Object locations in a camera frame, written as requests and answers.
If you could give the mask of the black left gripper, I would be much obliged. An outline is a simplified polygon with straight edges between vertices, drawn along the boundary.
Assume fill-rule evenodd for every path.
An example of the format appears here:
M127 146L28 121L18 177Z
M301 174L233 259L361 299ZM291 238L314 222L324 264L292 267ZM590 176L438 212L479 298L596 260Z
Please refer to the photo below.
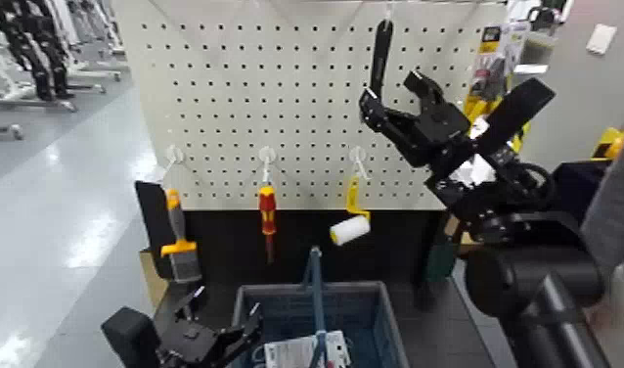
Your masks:
M205 290L199 286L176 304L176 322L160 336L156 349L160 367L226 367L261 340L264 322L260 302L242 325L212 329L197 322L206 306Z

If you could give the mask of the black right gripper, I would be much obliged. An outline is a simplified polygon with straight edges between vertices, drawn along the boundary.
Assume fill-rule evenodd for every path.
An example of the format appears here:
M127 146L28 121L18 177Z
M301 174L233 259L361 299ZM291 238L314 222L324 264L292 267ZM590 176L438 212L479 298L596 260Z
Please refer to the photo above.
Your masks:
M462 140L470 123L455 105L444 103L442 89L426 75L411 70L404 86L418 97L423 113L387 108L371 88L365 88L358 102L361 121L391 141L412 167L434 164Z

